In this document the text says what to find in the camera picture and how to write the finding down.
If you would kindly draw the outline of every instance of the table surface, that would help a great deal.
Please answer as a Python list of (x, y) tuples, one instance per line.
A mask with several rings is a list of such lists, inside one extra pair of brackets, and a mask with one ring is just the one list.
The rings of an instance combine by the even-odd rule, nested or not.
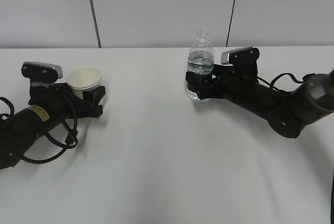
[[(215, 49), (216, 62), (228, 49)], [(333, 46), (259, 49), (259, 75), (267, 80), (334, 67)], [(0, 50), (0, 96), (16, 112), (29, 99), (23, 61), (58, 64), (65, 76), (93, 65), (108, 89), (104, 114), (80, 120), (75, 150), (49, 164), (22, 161), (0, 171), (2, 222), (329, 223), (334, 116), (286, 139), (228, 101), (192, 103), (184, 88), (188, 51)], [(297, 84), (284, 77), (277, 86)], [(52, 134), (66, 135), (61, 127)], [(43, 137), (26, 154), (57, 151)]]

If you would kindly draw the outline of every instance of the black cable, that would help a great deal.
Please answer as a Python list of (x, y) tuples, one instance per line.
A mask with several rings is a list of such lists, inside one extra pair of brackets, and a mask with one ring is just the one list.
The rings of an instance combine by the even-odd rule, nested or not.
[[(265, 79), (262, 79), (261, 77), (257, 76), (257, 79), (262, 81), (263, 83), (265, 83), (266, 85), (270, 86), (270, 83), (267, 82)], [(277, 90), (277, 91), (283, 91), (283, 90), (280, 90), (278, 89), (277, 87), (273, 86), (273, 89)]]
[(284, 74), (280, 74), (280, 75), (278, 75), (275, 79), (273, 79), (273, 80), (271, 81), (271, 83), (270, 83), (270, 89), (273, 89), (273, 88), (274, 88), (274, 84), (275, 84), (275, 82), (276, 82), (277, 80), (279, 80), (281, 77), (283, 77), (284, 75), (289, 75), (290, 78), (291, 78), (295, 83), (297, 83), (297, 84), (302, 84), (302, 83), (304, 83), (303, 81), (297, 80), (296, 77), (294, 77), (293, 74), (291, 74), (291, 73), (284, 73)]
[[(63, 143), (59, 142), (58, 140), (54, 139), (49, 133), (46, 133), (44, 135), (47, 137), (47, 139), (51, 143), (53, 143), (53, 144), (55, 144), (55, 145), (57, 145), (59, 147), (62, 147), (63, 149), (59, 153), (57, 153), (56, 155), (54, 155), (54, 156), (52, 156), (52, 157), (50, 157), (48, 159), (43, 159), (43, 160), (34, 160), (34, 159), (30, 159), (30, 158), (28, 158), (28, 157), (26, 157), (24, 155), (18, 154), (15, 151), (13, 151), (10, 148), (8, 148), (7, 145), (5, 145), (3, 142), (0, 142), (0, 145), (3, 148), (5, 148), (9, 153), (12, 153), (14, 156), (18, 157), (19, 159), (21, 159), (21, 160), (23, 160), (25, 162), (28, 162), (28, 163), (32, 163), (32, 164), (45, 164), (45, 163), (49, 163), (49, 162), (51, 162), (51, 161), (59, 158), (61, 155), (63, 155), (66, 150), (75, 148), (77, 146), (77, 144), (78, 144), (78, 139), (77, 139), (76, 136), (73, 136), (73, 132), (75, 132), (75, 135), (78, 133), (77, 132), (77, 126), (78, 126), (77, 113), (75, 111), (75, 108), (74, 108), (72, 102), (69, 100), (69, 98), (67, 96), (65, 96), (61, 92), (59, 92), (58, 95), (60, 95), (62, 98), (64, 98), (68, 102), (68, 104), (69, 104), (69, 106), (71, 108), (71, 111), (72, 111), (72, 117), (74, 119), (73, 129), (71, 129), (67, 125), (67, 123), (65, 122), (64, 119), (61, 119), (61, 123), (64, 125), (65, 129), (68, 132), (68, 135), (67, 135), (67, 138), (66, 138), (65, 142), (67, 142), (68, 138), (70, 137), (73, 140), (72, 143), (74, 143), (74, 145), (71, 145), (70, 143), (63, 144)], [(14, 114), (14, 106), (13, 106), (13, 104), (8, 99), (6, 99), (4, 97), (0, 97), (0, 100), (4, 101), (9, 106), (9, 108), (10, 108), (10, 114), (0, 114), (1, 118), (2, 118), (2, 116), (6, 116), (6, 117), (12, 116)]]
[(65, 96), (64, 94), (62, 94), (61, 92), (58, 93), (58, 95), (60, 95), (64, 100), (67, 101), (69, 107), (71, 108), (71, 111), (72, 111), (72, 117), (74, 119), (74, 123), (73, 123), (73, 129), (71, 129), (68, 124), (66, 123), (66, 121), (64, 119), (60, 119), (62, 125), (65, 127), (65, 129), (67, 130), (68, 134), (67, 134), (67, 138), (65, 140), (65, 142), (69, 139), (69, 137), (72, 139), (72, 143), (74, 143), (74, 145), (67, 145), (66, 144), (63, 144), (61, 142), (59, 142), (58, 140), (56, 140), (55, 138), (53, 138), (51, 136), (50, 133), (44, 133), (44, 136), (53, 144), (55, 144), (56, 146), (59, 146), (61, 148), (64, 148), (64, 149), (73, 149), (77, 146), (78, 144), (78, 138), (76, 137), (76, 135), (78, 134), (78, 131), (77, 131), (77, 127), (78, 127), (78, 116), (77, 116), (77, 113), (75, 111), (75, 108), (73, 106), (73, 103), (71, 102), (71, 100)]
[(5, 117), (10, 117), (10, 116), (12, 116), (12, 115), (14, 115), (14, 105), (13, 105), (13, 103), (11, 103), (7, 98), (5, 98), (5, 97), (0, 97), (0, 101), (3, 101), (3, 102), (5, 102), (6, 103), (6, 105), (9, 107), (9, 110), (10, 110), (10, 113), (8, 114), (8, 113), (2, 113), (2, 114), (0, 114), (0, 119), (2, 119), (2, 117), (3, 116), (5, 116)]

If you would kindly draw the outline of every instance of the paper cup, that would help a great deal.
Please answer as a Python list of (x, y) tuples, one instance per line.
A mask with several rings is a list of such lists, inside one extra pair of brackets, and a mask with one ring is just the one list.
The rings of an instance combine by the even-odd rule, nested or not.
[(91, 91), (101, 86), (102, 75), (93, 66), (82, 66), (71, 72), (66, 81), (73, 94), (83, 99), (83, 91)]

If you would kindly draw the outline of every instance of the yellow label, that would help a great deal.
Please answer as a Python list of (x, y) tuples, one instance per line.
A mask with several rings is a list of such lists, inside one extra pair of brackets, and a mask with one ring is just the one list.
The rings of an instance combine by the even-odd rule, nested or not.
[(48, 115), (48, 113), (38, 105), (31, 105), (27, 109), (35, 112), (41, 118), (43, 122), (50, 119), (50, 116)]

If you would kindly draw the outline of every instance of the clear plastic bottle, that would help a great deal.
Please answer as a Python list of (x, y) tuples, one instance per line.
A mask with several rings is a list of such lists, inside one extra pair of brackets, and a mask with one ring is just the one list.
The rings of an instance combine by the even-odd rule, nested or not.
[[(208, 28), (197, 29), (196, 40), (188, 57), (188, 71), (203, 75), (203, 79), (210, 77), (214, 66), (214, 55), (211, 44), (211, 31)], [(195, 89), (186, 84), (186, 92), (193, 100), (199, 100)]]

